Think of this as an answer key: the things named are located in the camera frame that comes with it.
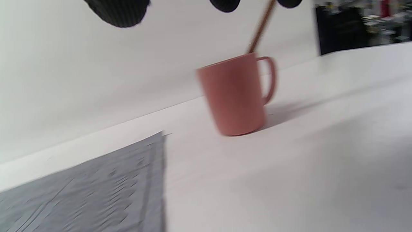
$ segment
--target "pink mug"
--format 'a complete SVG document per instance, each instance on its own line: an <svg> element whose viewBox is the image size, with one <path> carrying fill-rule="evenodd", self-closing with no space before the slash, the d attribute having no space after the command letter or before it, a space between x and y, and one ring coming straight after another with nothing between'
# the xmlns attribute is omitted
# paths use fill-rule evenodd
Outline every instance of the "pink mug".
<svg viewBox="0 0 412 232"><path fill-rule="evenodd" d="M262 98L258 61L269 63L272 81ZM275 62L270 57L249 53L197 70L204 94L220 133L244 135L261 128L266 121L264 105L276 88Z"/></svg>

